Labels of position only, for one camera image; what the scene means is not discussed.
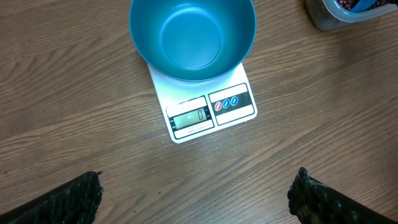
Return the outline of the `blue plastic measuring scoop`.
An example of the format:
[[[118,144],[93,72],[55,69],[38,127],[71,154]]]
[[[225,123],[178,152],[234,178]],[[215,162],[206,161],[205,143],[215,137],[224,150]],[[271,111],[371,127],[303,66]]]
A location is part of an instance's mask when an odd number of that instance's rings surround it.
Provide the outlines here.
[[[372,6],[377,2],[378,0],[359,0],[349,11],[354,13],[364,12],[372,8]]]

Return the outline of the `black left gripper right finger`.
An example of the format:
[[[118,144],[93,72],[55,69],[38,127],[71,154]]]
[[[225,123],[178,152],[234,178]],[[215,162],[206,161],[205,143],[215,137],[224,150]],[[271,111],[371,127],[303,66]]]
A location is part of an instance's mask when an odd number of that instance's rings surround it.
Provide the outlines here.
[[[289,212],[301,224],[397,224],[308,175],[301,167],[289,191]]]

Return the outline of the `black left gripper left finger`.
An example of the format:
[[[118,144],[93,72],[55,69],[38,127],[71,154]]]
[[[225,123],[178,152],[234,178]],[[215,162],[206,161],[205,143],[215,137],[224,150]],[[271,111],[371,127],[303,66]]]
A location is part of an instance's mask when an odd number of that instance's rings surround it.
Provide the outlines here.
[[[100,172],[81,176],[1,215],[1,223],[92,224],[103,196]]]

